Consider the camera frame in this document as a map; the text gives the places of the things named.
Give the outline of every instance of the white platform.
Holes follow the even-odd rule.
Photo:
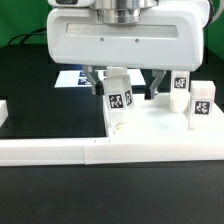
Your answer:
[[[133,121],[134,130],[120,126],[105,138],[1,140],[0,166],[224,159],[224,115],[216,105],[210,127],[189,131],[187,115],[168,111],[169,94],[153,102],[137,98],[141,106],[133,116],[141,116]]]

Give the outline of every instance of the white small block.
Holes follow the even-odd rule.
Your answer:
[[[189,107],[189,71],[172,71],[169,110],[174,113],[186,112]]]
[[[0,100],[0,127],[8,117],[8,110],[5,100]]]
[[[210,129],[215,89],[212,81],[191,82],[189,129]]]
[[[107,77],[114,77],[120,75],[127,75],[127,68],[123,67],[107,67]]]
[[[192,81],[191,97],[195,99],[211,99],[215,98],[215,85],[212,81]]]

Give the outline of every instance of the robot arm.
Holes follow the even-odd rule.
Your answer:
[[[207,0],[49,2],[62,6],[48,17],[56,62],[187,71],[202,63]]]

